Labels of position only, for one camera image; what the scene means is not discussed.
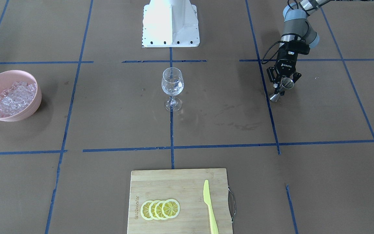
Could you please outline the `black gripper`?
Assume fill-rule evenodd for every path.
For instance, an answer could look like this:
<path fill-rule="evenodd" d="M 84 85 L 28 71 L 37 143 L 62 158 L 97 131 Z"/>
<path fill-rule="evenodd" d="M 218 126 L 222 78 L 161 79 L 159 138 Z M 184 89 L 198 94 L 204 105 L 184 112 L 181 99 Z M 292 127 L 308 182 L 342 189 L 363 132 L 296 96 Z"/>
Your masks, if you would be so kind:
<path fill-rule="evenodd" d="M 280 86 L 280 81 L 284 77 L 291 78 L 289 88 L 292 89 L 295 83 L 302 77 L 301 73 L 296 71 L 298 54 L 288 52 L 285 49 L 279 49 L 273 67 L 267 68 L 268 78 L 275 89 Z"/>

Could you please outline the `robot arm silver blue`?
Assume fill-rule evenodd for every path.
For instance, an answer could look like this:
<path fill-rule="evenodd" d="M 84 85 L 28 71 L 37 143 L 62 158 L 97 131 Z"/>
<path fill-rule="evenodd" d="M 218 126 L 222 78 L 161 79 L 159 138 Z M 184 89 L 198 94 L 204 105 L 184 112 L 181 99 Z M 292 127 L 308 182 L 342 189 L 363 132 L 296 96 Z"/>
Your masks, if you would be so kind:
<path fill-rule="evenodd" d="M 267 68 L 269 80 L 275 87 L 275 94 L 280 93 L 282 80 L 290 79 L 291 83 L 295 83 L 301 77 L 300 73 L 296 72 L 298 55 L 308 55 L 320 40 L 307 18 L 328 2 L 328 0 L 287 2 L 282 12 L 284 17 L 282 36 L 276 42 L 279 48 L 274 54 L 275 64 Z"/>

